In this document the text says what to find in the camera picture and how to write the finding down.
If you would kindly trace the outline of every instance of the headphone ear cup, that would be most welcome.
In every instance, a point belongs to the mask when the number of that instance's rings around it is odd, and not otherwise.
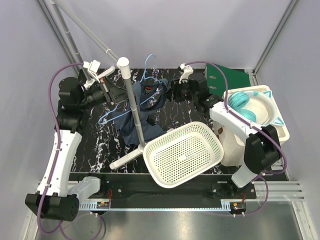
[[[250,97],[242,92],[236,91],[228,99],[229,106],[238,111],[239,109],[243,108],[250,100]]]
[[[244,116],[246,119],[249,119],[252,122],[256,122],[257,121],[257,116],[255,115],[255,113],[253,111],[247,110],[247,109],[239,109],[237,110],[237,112],[239,114],[241,114],[242,116]]]

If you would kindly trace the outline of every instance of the green box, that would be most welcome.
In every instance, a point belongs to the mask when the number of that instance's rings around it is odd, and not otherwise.
[[[250,87],[250,76],[248,73],[220,65],[217,66],[225,74],[229,90]],[[206,77],[210,93],[222,98],[226,91],[226,84],[221,72],[214,66],[208,64],[205,68],[204,76]]]

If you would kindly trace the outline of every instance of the gray wall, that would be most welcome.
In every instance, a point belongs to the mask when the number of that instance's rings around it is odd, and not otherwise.
[[[131,67],[176,68],[207,60],[252,69],[290,0],[64,1]],[[66,17],[83,59],[114,64]]]
[[[0,232],[3,240],[20,240],[30,212],[26,194],[35,193],[54,141],[48,83],[68,62],[34,0],[5,1],[0,29]]]
[[[320,1],[300,1],[271,50],[258,79],[268,85],[290,133],[283,146],[290,176],[302,186],[320,229]]]

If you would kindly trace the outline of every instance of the plastic basket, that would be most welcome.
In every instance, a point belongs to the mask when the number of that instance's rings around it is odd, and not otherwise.
[[[174,188],[220,163],[223,147],[202,122],[191,122],[153,141],[143,150],[145,164],[163,188]]]

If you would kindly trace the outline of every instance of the dark blue garment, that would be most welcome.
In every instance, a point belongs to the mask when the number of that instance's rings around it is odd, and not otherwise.
[[[155,102],[151,107],[148,107],[148,101],[140,105],[140,103],[144,102],[146,99],[151,97],[156,92],[157,88],[160,85],[162,86],[162,91],[159,93],[161,95],[158,101]],[[157,109],[161,108],[165,104],[166,97],[164,95],[165,95],[165,92],[167,91],[167,86],[168,86],[167,79],[161,79],[160,82],[155,83],[153,85],[146,85],[139,81],[132,85],[132,89],[135,94],[135,101],[137,103],[139,118],[142,126],[143,136],[146,142],[149,142],[167,132],[162,130],[162,128],[159,125],[150,125],[149,123],[147,123],[148,116],[154,113]],[[129,109],[130,109],[130,103],[128,101],[127,110]],[[115,111],[112,113],[112,117],[117,117],[120,114],[122,114],[122,112]],[[138,133],[136,130],[132,112],[129,112],[115,119],[114,126],[117,130],[120,131],[120,135],[124,139],[125,144],[139,145]]]

